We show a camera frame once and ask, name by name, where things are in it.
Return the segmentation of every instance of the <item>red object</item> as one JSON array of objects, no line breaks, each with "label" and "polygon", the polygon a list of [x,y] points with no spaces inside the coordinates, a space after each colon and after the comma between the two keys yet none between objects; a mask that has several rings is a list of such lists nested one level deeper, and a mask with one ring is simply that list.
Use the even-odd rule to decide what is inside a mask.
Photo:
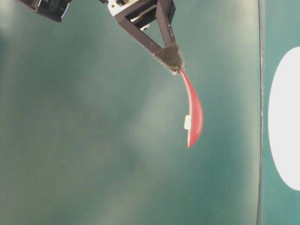
[{"label": "red object", "polygon": [[188,79],[187,74],[183,69],[180,70],[180,73],[187,88],[189,116],[191,118],[191,127],[187,133],[187,146],[191,148],[198,141],[202,133],[204,123],[203,109],[197,92]]}]

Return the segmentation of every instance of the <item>green surface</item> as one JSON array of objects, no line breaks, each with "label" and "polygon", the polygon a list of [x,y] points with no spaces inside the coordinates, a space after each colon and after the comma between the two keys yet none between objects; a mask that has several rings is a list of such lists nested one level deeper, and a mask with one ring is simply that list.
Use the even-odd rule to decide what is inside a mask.
[{"label": "green surface", "polygon": [[1,0],[1,225],[256,224],[258,2],[175,3],[205,115],[192,149],[180,76],[105,5],[75,0],[59,24]]},{"label": "green surface", "polygon": [[276,170],[268,136],[268,105],[275,71],[283,56],[300,46],[300,2],[262,0],[264,139],[262,148],[261,225],[299,225],[300,192],[292,190]]}]

